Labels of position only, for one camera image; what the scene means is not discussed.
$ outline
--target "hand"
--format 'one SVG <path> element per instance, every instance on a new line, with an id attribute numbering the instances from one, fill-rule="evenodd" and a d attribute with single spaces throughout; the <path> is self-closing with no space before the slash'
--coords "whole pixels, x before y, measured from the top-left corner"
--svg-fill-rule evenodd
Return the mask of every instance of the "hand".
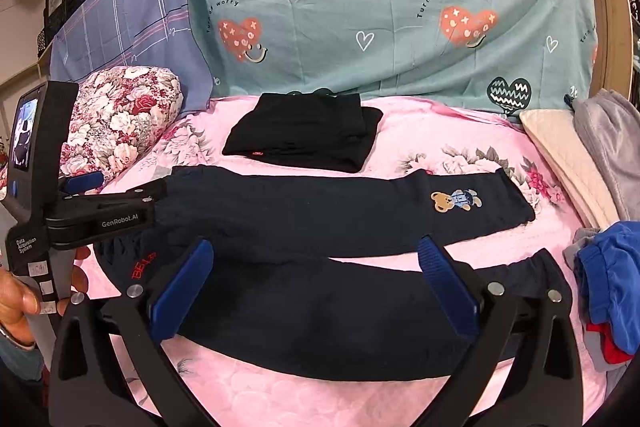
<path id="1" fill-rule="evenodd" d="M 76 259 L 86 259 L 91 255 L 88 247 L 76 250 Z M 74 265 L 71 272 L 71 286 L 76 291 L 86 293 L 89 290 L 89 279 L 81 267 Z M 63 315 L 69 299 L 58 302 L 58 313 Z M 40 303 L 26 284 L 16 279 L 7 270 L 0 269 L 0 323 L 21 344 L 28 346 L 34 339 L 31 328 L 24 314 L 40 312 Z"/>

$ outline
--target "teddy bear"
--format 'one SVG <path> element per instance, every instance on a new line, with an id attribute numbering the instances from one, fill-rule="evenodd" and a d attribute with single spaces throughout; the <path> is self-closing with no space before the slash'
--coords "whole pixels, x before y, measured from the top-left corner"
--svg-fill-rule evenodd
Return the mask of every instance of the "teddy bear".
<path id="1" fill-rule="evenodd" d="M 482 206 L 482 200 L 478 198 L 478 193 L 470 188 L 466 190 L 456 190 L 449 196 L 444 192 L 432 192 L 431 199 L 435 201 L 435 209 L 438 212 L 447 212 L 454 206 L 459 206 L 463 210 L 471 210 L 471 206 Z"/>

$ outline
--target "white label sticker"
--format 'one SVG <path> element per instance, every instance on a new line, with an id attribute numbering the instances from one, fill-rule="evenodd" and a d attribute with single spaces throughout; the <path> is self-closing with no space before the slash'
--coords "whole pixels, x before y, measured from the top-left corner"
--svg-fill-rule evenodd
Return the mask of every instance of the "white label sticker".
<path id="1" fill-rule="evenodd" d="M 40 291 L 43 295 L 51 295 L 53 293 L 53 281 L 41 282 Z"/>
<path id="2" fill-rule="evenodd" d="M 46 301 L 40 303 L 40 315 L 52 315 L 57 313 L 56 303 L 53 301 Z"/>
<path id="3" fill-rule="evenodd" d="M 39 263 L 28 263 L 27 266 L 29 267 L 30 277 L 38 277 L 40 275 L 47 275 L 49 273 L 46 261 L 39 261 Z"/>

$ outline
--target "silver bolt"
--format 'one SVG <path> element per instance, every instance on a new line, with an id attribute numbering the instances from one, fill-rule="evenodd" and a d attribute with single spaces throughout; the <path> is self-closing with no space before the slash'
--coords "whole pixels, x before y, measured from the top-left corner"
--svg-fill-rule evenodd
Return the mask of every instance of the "silver bolt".
<path id="1" fill-rule="evenodd" d="M 84 301 L 84 293 L 78 292 L 71 295 L 71 304 L 79 304 Z"/>
<path id="2" fill-rule="evenodd" d="M 504 295 L 504 286 L 502 286 L 499 282 L 490 282 L 487 287 L 489 293 L 491 295 L 495 295 L 499 297 L 500 295 Z"/>
<path id="3" fill-rule="evenodd" d="M 546 296 L 549 297 L 551 302 L 560 302 L 562 300 L 562 294 L 558 290 L 549 290 Z"/>
<path id="4" fill-rule="evenodd" d="M 140 297 L 143 291 L 144 289 L 140 284 L 132 284 L 127 288 L 127 295 L 135 299 L 136 297 Z"/>

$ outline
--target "pink bedsheet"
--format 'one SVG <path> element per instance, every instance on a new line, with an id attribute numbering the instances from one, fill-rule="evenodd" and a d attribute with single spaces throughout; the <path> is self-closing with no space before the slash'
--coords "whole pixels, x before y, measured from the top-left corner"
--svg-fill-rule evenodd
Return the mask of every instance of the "pink bedsheet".
<path id="1" fill-rule="evenodd" d="M 575 306 L 575 279 L 562 261 L 580 221 L 526 134 L 498 116 L 457 110 L 409 97 L 365 102 L 384 117 L 373 151 L 359 174 L 270 166 L 239 156 L 222 156 L 231 127 L 254 108 L 257 97 L 212 100 L 209 110 L 178 121 L 135 166 L 105 192 L 120 192 L 148 182 L 175 165 L 218 165 L 240 174 L 306 174 L 397 178 L 413 169 L 436 174 L 495 171 L 512 175 L 536 210 L 536 220 L 514 230 L 451 245 L 456 259 L 474 267 L 512 263 L 546 248 L 562 267 L 574 291 L 572 322 L 584 380 L 584 420 L 601 405 L 606 378 L 596 373 L 582 343 Z M 417 256 L 404 254 L 360 259 L 400 270 L 419 270 Z M 118 292 L 92 256 L 82 262 L 90 279 L 89 295 Z M 136 399 L 157 412 L 139 380 L 119 337 L 114 345 Z M 194 395 L 223 427 L 401 427 L 408 426 L 444 385 L 446 378 L 411 382 L 330 382 L 283 375 L 239 362 L 175 337 L 164 350 Z M 476 412 L 491 406 L 510 370 L 509 361 L 495 371 Z"/>

